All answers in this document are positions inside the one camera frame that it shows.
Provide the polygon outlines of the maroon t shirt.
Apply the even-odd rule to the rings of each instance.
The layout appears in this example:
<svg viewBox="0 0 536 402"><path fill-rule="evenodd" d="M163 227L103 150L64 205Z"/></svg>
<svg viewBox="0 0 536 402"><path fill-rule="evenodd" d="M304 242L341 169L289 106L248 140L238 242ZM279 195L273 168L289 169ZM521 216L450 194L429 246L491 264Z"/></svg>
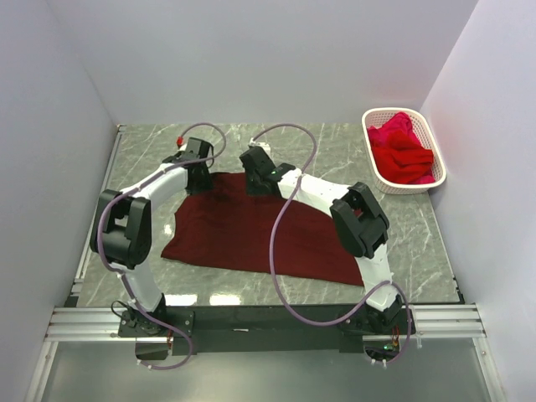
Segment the maroon t shirt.
<svg viewBox="0 0 536 402"><path fill-rule="evenodd" d="M284 199L246 193L242 173L214 173L213 189L189 195L175 213L162 258L190 265L267 273L273 224ZM362 286L355 259L324 213L291 202L276 232L276 274Z"/></svg>

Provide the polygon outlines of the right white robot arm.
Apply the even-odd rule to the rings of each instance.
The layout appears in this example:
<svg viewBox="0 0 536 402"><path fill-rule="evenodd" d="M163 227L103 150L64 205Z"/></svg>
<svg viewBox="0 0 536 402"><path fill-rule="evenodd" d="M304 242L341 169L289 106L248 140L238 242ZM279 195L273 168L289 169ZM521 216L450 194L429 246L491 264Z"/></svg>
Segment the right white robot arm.
<svg viewBox="0 0 536 402"><path fill-rule="evenodd" d="M284 308L297 320L314 327L331 327L350 321L363 311L373 332L395 325L401 312L408 312L407 298L393 282L387 257L389 220L369 186L331 183L306 174L303 169L282 163L276 166L260 146L240 155L245 170L246 192L252 196L275 195L285 200L271 229L270 274ZM285 299L276 277L276 231L291 202L324 213L332 221L341 246L356 261L366 291L363 299L345 315L317 322L300 315Z"/></svg>

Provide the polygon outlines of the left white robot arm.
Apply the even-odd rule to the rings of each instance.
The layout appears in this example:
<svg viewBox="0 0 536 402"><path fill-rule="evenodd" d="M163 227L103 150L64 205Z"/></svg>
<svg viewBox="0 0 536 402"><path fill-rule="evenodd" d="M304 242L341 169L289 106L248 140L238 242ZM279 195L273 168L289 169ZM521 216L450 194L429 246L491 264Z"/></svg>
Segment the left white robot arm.
<svg viewBox="0 0 536 402"><path fill-rule="evenodd" d="M212 144L191 137L140 182L120 191L107 189L98 198L90 248L118 276L136 319L162 323L167 315L165 296L149 268L152 214L177 193L212 189L207 162L213 158Z"/></svg>

